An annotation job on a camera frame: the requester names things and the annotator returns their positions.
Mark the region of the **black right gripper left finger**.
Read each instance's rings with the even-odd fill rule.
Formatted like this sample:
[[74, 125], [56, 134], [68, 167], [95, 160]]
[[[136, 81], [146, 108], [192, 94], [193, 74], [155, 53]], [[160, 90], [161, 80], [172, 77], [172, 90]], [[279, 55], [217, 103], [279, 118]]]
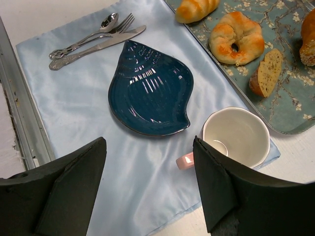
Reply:
[[106, 160], [99, 137], [37, 168], [0, 180], [2, 236], [84, 236]]

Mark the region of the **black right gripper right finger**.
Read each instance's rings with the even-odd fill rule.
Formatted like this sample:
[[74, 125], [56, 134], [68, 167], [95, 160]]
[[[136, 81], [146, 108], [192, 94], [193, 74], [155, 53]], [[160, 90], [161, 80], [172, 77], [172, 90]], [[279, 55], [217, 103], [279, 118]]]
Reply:
[[213, 236], [312, 236], [315, 185], [271, 177], [195, 138], [196, 172], [207, 231]]

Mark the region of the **seeded bread slice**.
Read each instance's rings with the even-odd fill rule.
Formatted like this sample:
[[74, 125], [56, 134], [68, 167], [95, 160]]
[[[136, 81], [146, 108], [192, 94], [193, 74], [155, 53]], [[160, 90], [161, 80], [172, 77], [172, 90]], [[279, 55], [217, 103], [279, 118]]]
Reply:
[[249, 80], [251, 91], [261, 97], [269, 97], [282, 71], [283, 56], [278, 49], [272, 49], [259, 63]]

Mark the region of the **large orange bread loaf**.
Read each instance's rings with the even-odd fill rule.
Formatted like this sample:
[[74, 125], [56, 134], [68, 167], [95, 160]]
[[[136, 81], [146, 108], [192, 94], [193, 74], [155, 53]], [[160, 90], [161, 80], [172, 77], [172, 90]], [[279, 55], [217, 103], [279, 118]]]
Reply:
[[306, 66], [315, 65], [315, 10], [304, 19], [301, 26], [302, 46], [299, 50], [301, 62]]

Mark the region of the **striped orange bread roll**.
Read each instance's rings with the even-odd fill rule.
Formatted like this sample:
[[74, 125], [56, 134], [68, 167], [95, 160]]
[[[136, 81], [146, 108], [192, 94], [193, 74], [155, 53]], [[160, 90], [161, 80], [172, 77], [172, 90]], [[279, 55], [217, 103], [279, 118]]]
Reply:
[[175, 19], [182, 24], [197, 22], [217, 9], [220, 0], [183, 0], [175, 11]]

